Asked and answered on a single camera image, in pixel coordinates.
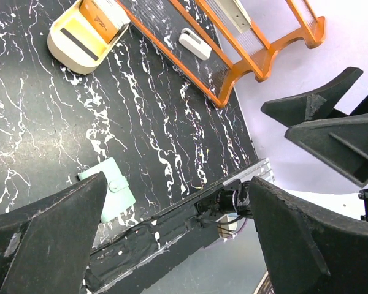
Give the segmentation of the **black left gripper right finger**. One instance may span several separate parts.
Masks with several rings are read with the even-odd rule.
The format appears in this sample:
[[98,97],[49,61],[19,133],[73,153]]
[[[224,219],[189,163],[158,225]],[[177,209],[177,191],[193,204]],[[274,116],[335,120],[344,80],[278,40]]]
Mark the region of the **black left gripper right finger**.
[[368,222],[255,176],[250,204],[275,293],[368,293]]

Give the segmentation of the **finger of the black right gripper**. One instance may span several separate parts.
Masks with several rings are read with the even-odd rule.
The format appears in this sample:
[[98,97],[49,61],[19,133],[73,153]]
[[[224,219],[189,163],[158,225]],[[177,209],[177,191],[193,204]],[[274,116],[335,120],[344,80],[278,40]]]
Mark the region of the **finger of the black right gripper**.
[[335,106],[362,74],[360,68],[347,67],[317,89],[264,102],[261,111],[286,127],[307,121],[346,117],[347,114],[335,109]]
[[368,184],[368,113],[303,122],[285,137],[357,186]]

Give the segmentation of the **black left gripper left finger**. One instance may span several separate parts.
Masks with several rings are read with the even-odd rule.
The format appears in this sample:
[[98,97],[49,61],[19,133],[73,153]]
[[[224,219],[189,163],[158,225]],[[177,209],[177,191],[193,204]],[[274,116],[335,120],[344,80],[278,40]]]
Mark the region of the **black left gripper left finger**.
[[79,293],[107,194],[103,173],[0,215],[0,293]]

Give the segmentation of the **green card holder wallet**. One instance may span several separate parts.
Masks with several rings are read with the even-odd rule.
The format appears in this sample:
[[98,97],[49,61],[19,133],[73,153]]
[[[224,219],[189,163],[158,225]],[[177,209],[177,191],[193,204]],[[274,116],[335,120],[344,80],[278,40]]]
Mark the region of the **green card holder wallet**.
[[122,175],[114,158],[110,157],[94,167],[79,173],[78,179],[82,181],[99,172],[103,172],[105,175],[108,186],[100,218],[100,221],[105,224],[135,204],[136,199],[129,188],[127,179]]

